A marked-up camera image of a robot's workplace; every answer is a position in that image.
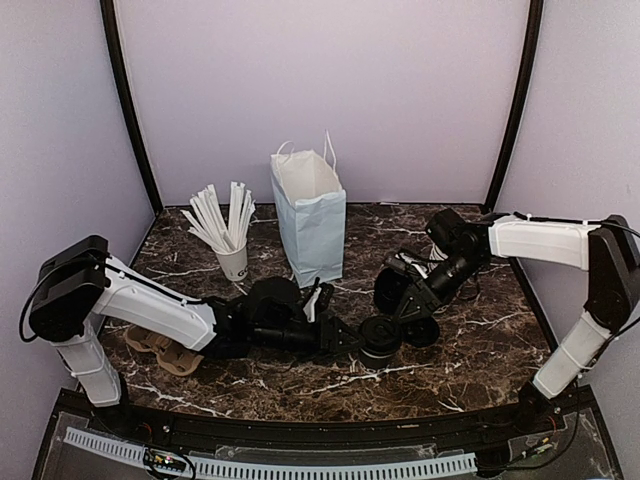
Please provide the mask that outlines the light blue paper bag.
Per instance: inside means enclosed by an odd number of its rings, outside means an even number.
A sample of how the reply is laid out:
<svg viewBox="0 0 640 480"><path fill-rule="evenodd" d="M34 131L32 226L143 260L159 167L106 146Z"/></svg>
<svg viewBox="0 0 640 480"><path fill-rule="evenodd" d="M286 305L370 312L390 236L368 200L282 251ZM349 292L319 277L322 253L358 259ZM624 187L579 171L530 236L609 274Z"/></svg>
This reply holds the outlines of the light blue paper bag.
<svg viewBox="0 0 640 480"><path fill-rule="evenodd" d="M321 154L291 141L270 157L271 184L281 242L301 287L343 275L346 190L329 134Z"/></svg>

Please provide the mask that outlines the brown cardboard cup carrier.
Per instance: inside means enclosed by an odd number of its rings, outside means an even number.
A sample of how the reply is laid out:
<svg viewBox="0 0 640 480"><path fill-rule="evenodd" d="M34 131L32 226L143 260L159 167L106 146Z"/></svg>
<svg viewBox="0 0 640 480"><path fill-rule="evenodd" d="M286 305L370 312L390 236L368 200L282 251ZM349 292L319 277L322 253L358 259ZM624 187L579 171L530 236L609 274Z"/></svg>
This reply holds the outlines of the brown cardboard cup carrier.
<svg viewBox="0 0 640 480"><path fill-rule="evenodd" d="M170 374L185 377L200 366L203 355L161 334L132 325L124 334L127 345L141 353L152 353L158 365Z"/></svg>

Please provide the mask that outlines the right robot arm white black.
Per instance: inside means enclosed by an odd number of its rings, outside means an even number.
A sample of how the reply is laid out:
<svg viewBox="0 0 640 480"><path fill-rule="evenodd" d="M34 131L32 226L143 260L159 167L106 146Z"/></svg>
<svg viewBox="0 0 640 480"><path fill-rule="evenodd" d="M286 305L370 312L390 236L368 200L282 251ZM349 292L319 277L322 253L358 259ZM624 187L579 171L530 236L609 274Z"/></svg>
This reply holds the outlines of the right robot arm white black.
<svg viewBox="0 0 640 480"><path fill-rule="evenodd" d="M546 400L558 397L639 324L639 234L620 215L595 220L493 212L467 220L445 209L431 218L426 233L431 257L403 249L385 262L403 281L391 293L392 317L400 324L431 317L497 259L538 272L569 270L583 281L577 320L529 382L536 395L511 410L510 424L521 434L547 420Z"/></svg>

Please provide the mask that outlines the black paper coffee cup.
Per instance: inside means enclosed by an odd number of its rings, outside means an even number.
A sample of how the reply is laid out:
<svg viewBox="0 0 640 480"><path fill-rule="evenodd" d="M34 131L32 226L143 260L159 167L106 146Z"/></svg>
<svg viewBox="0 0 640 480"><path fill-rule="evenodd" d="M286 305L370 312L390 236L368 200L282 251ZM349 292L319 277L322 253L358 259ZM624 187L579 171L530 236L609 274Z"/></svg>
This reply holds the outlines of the black paper coffee cup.
<svg viewBox="0 0 640 480"><path fill-rule="evenodd" d="M366 369L380 370L387 368L391 364L396 353L397 350L380 353L362 348L358 352L358 357Z"/></svg>

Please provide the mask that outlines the black plastic cup lid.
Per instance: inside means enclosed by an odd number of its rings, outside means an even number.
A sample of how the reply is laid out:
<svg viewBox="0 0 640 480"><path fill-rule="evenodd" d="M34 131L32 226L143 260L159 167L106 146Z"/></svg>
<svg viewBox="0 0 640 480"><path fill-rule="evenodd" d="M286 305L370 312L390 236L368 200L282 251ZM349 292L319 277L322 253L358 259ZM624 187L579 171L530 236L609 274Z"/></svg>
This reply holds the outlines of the black plastic cup lid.
<svg viewBox="0 0 640 480"><path fill-rule="evenodd" d="M362 349L379 356L395 353L403 341L401 327L386 316L365 319L359 326L359 334L363 339Z"/></svg>

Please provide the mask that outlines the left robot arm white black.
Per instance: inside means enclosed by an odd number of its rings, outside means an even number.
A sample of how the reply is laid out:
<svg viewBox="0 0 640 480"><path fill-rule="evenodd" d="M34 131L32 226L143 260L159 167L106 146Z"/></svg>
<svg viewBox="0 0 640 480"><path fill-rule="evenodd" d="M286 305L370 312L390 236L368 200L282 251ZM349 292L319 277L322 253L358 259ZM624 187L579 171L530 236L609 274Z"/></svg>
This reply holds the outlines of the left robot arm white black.
<svg viewBox="0 0 640 480"><path fill-rule="evenodd" d="M90 235L45 261L19 318L24 343L41 338L59 353L90 403L120 436L141 427L124 380L107 359L90 319L107 316L167 337L214 359L243 358L252 347L342 354L364 339L329 310L334 288L317 281L308 295L284 277L255 282L231 300L185 296L131 270Z"/></svg>

